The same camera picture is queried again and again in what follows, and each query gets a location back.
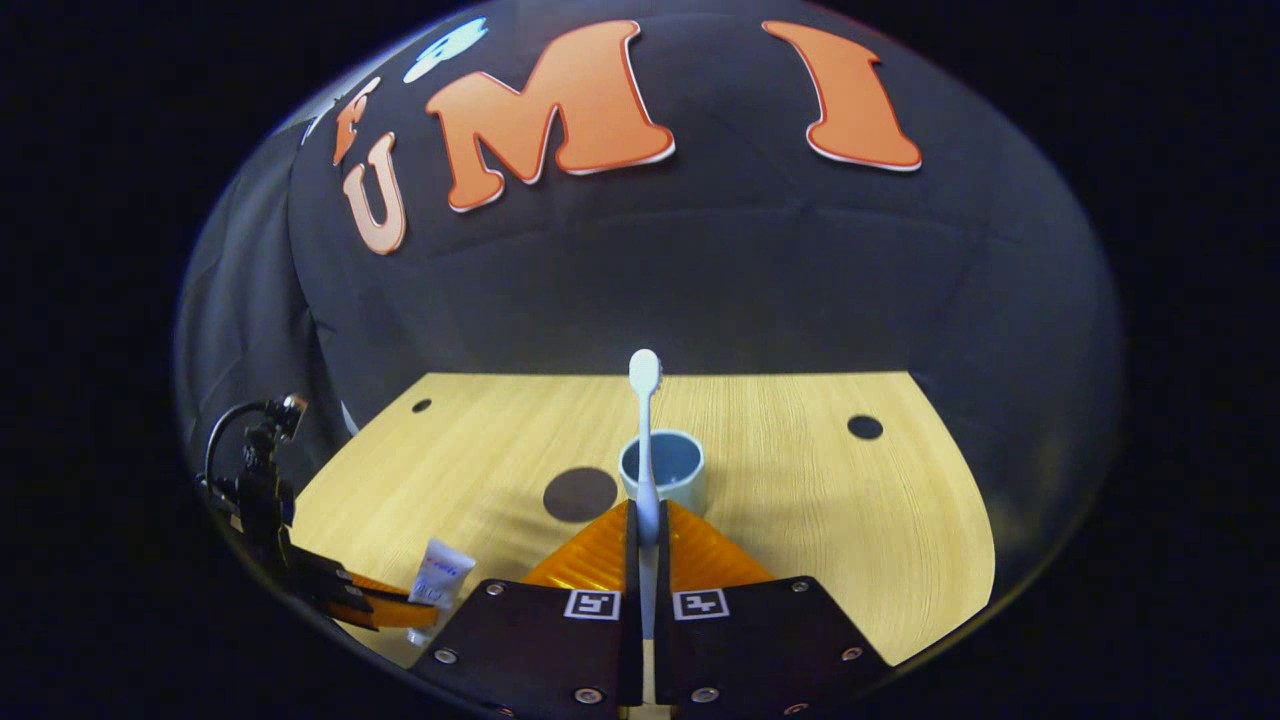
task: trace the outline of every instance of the white toothpaste tube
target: white toothpaste tube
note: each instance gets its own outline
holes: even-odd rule
[[[426,555],[417,569],[417,578],[413,579],[413,591],[408,594],[410,602],[434,605],[448,610],[453,607],[453,598],[462,589],[462,582],[476,566],[476,561],[443,542],[431,538],[426,543]]]

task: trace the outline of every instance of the wooden tabletop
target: wooden tabletop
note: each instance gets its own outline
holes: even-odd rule
[[[855,415],[883,434],[851,434]],[[982,496],[908,373],[667,375],[653,423],[701,441],[705,519],[774,577],[818,578],[888,664],[989,601]],[[618,452],[635,432],[625,374],[428,374],[311,480],[292,538],[408,587],[436,537],[476,559],[466,597],[484,578],[518,580],[586,525],[544,509],[559,473],[605,470],[625,501]],[[421,653],[402,630],[348,629],[403,666]]]

